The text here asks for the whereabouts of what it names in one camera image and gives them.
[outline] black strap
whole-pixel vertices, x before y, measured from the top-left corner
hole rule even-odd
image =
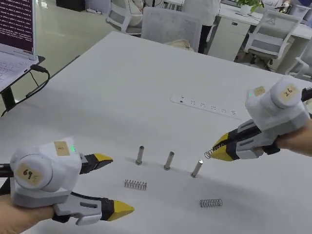
[[[262,146],[262,149],[267,155],[273,155],[281,151],[275,143],[272,145]]]
[[[11,193],[11,182],[10,178],[7,178],[5,183],[0,188],[0,196]]]
[[[70,217],[71,217],[70,215],[58,216],[56,213],[54,213],[52,220],[54,220],[56,222],[60,222],[60,223],[67,223],[69,221]]]

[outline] office chair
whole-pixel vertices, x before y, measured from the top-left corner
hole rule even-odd
[[[132,0],[111,0],[106,21],[129,35],[141,34],[143,14]]]
[[[312,39],[310,39],[306,49],[300,57],[296,58],[295,63],[286,72],[287,75],[295,73],[294,77],[311,81],[312,77]]]
[[[252,53],[249,66],[255,66],[256,57],[279,59],[282,57],[287,41],[294,29],[301,22],[300,18],[274,11],[266,11],[253,32],[249,32],[243,50]]]
[[[163,44],[184,39],[198,51],[200,32],[200,19],[169,9],[144,8],[141,38]]]

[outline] laptop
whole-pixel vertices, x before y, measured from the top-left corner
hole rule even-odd
[[[0,92],[38,62],[35,0],[0,0]]]

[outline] masking tape label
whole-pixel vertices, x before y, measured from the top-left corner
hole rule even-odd
[[[288,102],[289,99],[291,99],[293,96],[295,96],[298,93],[298,89],[294,84],[289,84],[286,89],[284,89],[280,93],[280,97],[284,102]]]
[[[66,141],[55,141],[54,145],[58,156],[70,155]]]
[[[42,180],[42,174],[34,169],[31,169],[25,163],[22,163],[19,166],[16,174],[32,186],[37,186]]]
[[[264,88],[263,86],[260,86],[260,87],[258,87],[258,88],[255,88],[255,89],[253,90],[253,93],[254,93],[255,96],[259,96],[259,95],[261,95],[261,94],[264,94],[264,93],[265,93],[265,88]]]

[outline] potted plant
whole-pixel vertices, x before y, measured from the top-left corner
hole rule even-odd
[[[242,15],[248,15],[255,11],[255,9],[261,5],[260,0],[236,0],[237,6],[240,6],[240,13]]]

